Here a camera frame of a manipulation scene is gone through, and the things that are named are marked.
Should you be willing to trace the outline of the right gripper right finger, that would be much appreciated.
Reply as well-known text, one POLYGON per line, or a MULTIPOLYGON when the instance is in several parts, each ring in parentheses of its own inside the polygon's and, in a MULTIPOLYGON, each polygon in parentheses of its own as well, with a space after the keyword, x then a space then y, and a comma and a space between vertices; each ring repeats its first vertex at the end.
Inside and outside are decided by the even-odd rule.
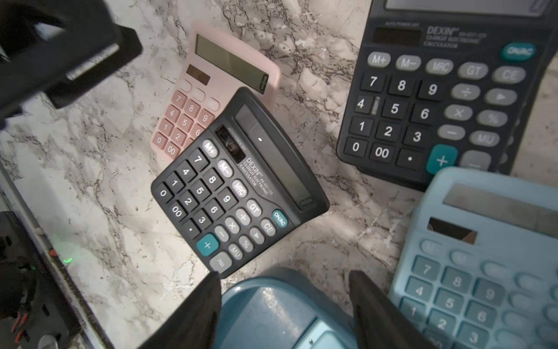
POLYGON ((349 285, 357 347, 434 347, 364 272, 352 270, 349 285))

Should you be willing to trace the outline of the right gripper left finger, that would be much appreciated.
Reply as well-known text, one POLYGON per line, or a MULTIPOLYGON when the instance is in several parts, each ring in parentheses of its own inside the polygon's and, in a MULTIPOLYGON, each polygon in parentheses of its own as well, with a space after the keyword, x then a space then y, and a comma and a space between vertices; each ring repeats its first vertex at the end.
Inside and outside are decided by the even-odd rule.
POLYGON ((213 348, 221 310, 219 273, 211 272, 140 348, 213 348))

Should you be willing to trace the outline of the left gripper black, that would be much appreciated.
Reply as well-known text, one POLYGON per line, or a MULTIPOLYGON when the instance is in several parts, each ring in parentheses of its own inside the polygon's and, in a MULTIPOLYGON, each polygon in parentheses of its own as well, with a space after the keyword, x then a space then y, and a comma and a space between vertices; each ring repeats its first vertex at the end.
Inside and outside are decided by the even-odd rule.
POLYGON ((40 92, 70 105, 141 53, 104 1, 2 1, 1 125, 40 92))

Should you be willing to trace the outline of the light blue calculator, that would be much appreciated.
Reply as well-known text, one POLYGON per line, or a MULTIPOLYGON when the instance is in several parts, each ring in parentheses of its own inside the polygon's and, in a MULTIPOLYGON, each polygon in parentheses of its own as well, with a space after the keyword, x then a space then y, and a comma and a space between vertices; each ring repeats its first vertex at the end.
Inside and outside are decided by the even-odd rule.
POLYGON ((436 348, 556 348, 557 189, 440 171, 414 210, 389 297, 436 348))

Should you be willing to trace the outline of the pink calculator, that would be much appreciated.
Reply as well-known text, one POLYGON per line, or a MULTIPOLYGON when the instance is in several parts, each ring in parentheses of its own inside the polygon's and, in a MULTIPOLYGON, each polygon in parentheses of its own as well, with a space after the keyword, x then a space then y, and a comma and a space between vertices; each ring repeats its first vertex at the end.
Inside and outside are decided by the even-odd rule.
POLYGON ((151 136, 152 150, 164 163, 174 161, 241 87, 272 110, 280 80, 280 68, 260 51, 215 27, 193 23, 187 59, 151 136))

